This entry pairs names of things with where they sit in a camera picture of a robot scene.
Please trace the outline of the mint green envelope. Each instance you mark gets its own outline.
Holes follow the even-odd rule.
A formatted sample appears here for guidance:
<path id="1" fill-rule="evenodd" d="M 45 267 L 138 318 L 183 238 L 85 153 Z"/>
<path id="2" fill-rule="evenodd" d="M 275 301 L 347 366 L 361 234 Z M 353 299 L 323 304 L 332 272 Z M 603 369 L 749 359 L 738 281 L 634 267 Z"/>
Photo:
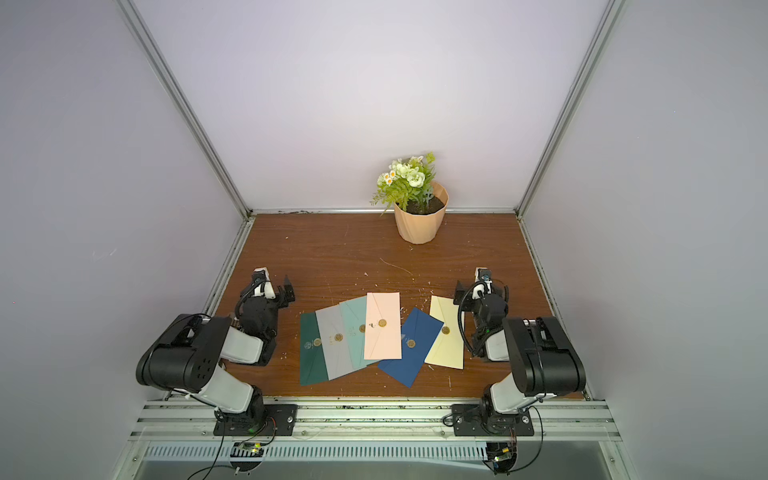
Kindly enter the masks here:
<path id="1" fill-rule="evenodd" d="M 364 359 L 367 298 L 365 296 L 339 304 L 345 326 L 345 339 L 354 371 L 376 363 Z"/>

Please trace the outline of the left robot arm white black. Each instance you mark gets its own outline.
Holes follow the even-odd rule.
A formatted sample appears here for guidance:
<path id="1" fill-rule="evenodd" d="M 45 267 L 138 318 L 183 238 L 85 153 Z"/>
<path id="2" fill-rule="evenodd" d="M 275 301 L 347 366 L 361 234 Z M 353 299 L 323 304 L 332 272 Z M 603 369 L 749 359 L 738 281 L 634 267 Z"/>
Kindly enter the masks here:
<path id="1" fill-rule="evenodd" d="M 264 367 L 277 347 L 278 315 L 295 301 L 289 279 L 275 286 L 266 268 L 258 268 L 240 293 L 234 316 L 181 314 L 137 363 L 139 384 L 185 394 L 214 408 L 217 435 L 259 434 L 278 430 L 261 390 L 230 374 L 230 363 Z"/>

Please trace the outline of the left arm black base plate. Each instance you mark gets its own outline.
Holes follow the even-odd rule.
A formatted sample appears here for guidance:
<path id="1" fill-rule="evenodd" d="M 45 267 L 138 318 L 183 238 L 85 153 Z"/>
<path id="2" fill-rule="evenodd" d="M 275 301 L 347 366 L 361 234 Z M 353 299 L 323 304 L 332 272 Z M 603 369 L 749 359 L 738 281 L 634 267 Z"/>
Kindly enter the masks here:
<path id="1" fill-rule="evenodd" d="M 243 413 L 215 411 L 214 436 L 278 436 L 293 434 L 297 419 L 297 404 L 265 404 Z"/>

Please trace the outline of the pink envelope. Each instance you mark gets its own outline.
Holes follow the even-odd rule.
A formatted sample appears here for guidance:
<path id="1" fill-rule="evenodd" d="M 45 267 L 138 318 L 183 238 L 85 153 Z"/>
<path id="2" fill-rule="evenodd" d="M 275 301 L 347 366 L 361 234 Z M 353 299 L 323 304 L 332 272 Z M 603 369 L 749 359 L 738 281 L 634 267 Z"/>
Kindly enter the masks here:
<path id="1" fill-rule="evenodd" d="M 368 293 L 363 358 L 368 361 L 402 358 L 400 296 Z"/>

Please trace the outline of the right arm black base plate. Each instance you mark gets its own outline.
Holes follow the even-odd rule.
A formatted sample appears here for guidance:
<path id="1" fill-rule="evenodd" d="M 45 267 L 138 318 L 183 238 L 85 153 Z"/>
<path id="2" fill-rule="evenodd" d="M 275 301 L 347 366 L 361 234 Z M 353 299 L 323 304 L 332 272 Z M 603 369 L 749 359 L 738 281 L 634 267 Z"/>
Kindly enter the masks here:
<path id="1" fill-rule="evenodd" d="M 453 430 L 455 436 L 460 437 L 502 437 L 512 434 L 532 437 L 535 433 L 534 422 L 528 413 L 499 414 L 491 407 L 480 404 L 453 404 L 451 411 L 441 421 Z"/>

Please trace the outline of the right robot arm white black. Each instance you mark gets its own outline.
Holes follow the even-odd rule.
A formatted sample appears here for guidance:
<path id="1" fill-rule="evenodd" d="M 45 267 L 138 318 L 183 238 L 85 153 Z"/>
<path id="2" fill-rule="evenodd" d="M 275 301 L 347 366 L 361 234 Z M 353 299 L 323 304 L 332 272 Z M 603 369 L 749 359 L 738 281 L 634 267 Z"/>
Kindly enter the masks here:
<path id="1" fill-rule="evenodd" d="M 510 423 L 537 403 L 580 392 L 586 370 L 558 318 L 509 315 L 509 288 L 489 277 L 457 284 L 458 332 L 471 356 L 506 361 L 510 373 L 488 386 L 477 416 L 486 424 Z"/>

